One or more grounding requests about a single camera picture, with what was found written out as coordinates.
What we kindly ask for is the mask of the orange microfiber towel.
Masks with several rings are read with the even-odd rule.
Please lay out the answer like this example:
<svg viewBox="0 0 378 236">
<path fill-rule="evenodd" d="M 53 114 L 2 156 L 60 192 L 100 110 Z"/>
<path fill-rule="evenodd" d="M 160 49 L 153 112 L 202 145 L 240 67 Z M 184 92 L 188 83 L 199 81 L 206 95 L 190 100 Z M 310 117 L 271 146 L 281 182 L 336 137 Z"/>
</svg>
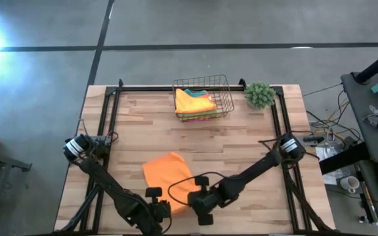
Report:
<svg viewBox="0 0 378 236">
<path fill-rule="evenodd" d="M 177 153 L 168 153 L 142 165 L 148 187 L 161 187 L 161 200 L 170 202 L 172 215 L 179 214 L 188 207 L 187 195 L 199 191 L 186 161 Z"/>
<path fill-rule="evenodd" d="M 217 109 L 212 97 L 193 98 L 187 95 L 184 90 L 175 90 L 175 112 L 176 113 L 198 113 Z"/>
</svg>

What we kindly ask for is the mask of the light green microfiber towel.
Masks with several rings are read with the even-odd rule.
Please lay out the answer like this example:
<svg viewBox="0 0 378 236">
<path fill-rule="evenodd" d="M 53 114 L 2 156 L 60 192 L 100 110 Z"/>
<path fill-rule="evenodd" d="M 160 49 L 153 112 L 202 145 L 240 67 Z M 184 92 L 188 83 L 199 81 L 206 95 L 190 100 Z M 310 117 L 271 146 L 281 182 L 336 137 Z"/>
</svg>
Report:
<svg viewBox="0 0 378 236">
<path fill-rule="evenodd" d="M 212 111 L 203 111 L 198 113 L 176 113 L 178 118 L 196 118 L 196 117 L 208 117 L 211 115 L 216 115 L 218 112 L 217 110 Z"/>
</svg>

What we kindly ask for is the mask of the small artificial potted plant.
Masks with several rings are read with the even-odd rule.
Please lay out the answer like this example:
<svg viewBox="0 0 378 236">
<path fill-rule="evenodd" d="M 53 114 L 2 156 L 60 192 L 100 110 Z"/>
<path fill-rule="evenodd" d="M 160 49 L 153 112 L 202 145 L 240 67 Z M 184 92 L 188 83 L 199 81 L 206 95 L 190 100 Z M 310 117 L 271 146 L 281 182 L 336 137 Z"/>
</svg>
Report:
<svg viewBox="0 0 378 236">
<path fill-rule="evenodd" d="M 247 104 L 253 109 L 264 109 L 273 106 L 276 91 L 263 82 L 255 82 L 245 89 Z"/>
</svg>

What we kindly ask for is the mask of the black desk crossbar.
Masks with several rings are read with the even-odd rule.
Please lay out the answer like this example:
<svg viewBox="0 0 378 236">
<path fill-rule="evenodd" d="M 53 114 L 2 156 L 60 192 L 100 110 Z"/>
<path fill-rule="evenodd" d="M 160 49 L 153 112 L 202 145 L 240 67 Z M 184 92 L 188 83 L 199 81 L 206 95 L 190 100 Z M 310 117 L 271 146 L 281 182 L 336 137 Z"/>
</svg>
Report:
<svg viewBox="0 0 378 236">
<path fill-rule="evenodd" d="M 320 161 L 321 173 L 327 174 L 337 169 L 353 165 L 359 161 L 370 160 L 370 155 L 365 142 L 357 144 L 332 157 Z"/>
</svg>

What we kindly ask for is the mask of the white mug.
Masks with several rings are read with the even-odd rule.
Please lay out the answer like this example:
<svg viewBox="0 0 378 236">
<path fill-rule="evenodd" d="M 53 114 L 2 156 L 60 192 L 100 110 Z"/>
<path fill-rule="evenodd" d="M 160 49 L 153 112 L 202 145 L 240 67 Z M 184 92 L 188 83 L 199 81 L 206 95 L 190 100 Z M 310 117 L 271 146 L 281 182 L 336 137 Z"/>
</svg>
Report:
<svg viewBox="0 0 378 236">
<path fill-rule="evenodd" d="M 355 194 L 360 187 L 359 180 L 354 176 L 344 177 L 339 183 L 344 190 L 347 190 L 351 194 Z"/>
</svg>

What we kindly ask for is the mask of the grey side desk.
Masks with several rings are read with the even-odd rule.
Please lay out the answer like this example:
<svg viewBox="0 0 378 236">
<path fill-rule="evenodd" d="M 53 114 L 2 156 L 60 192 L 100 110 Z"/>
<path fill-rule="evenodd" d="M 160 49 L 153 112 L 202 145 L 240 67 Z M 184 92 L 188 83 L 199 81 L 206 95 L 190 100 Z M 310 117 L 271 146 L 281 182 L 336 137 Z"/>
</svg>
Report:
<svg viewBox="0 0 378 236">
<path fill-rule="evenodd" d="M 359 166 L 378 217 L 378 129 L 364 122 L 364 117 L 371 114 L 369 107 L 378 107 L 378 94 L 371 91 L 378 75 L 366 85 L 357 83 L 351 74 L 342 75 L 341 81 L 369 153 L 369 159 L 360 161 Z"/>
</svg>

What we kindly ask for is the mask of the black aluminium table frame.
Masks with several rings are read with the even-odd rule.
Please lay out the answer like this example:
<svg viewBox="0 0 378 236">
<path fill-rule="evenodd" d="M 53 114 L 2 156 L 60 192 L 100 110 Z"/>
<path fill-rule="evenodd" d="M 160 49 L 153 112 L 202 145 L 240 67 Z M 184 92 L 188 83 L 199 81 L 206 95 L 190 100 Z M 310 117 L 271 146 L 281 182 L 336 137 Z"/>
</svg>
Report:
<svg viewBox="0 0 378 236">
<path fill-rule="evenodd" d="M 87 90 L 82 118 L 85 131 L 96 134 L 110 125 L 118 133 L 110 152 L 108 172 L 119 184 L 143 194 L 142 165 L 170 152 L 179 154 L 192 174 L 207 173 L 211 183 L 237 174 L 266 153 L 262 140 L 288 128 L 297 136 L 309 131 L 298 85 L 276 85 L 275 108 L 248 106 L 241 85 L 231 85 L 234 110 L 226 117 L 182 122 L 175 115 L 170 86 L 124 86 L 114 94 L 109 86 Z M 248 184 L 239 199 L 213 212 L 214 224 L 199 226 L 193 210 L 163 222 L 168 235 L 252 235 L 291 233 L 289 204 L 283 171 L 274 167 Z"/>
</svg>

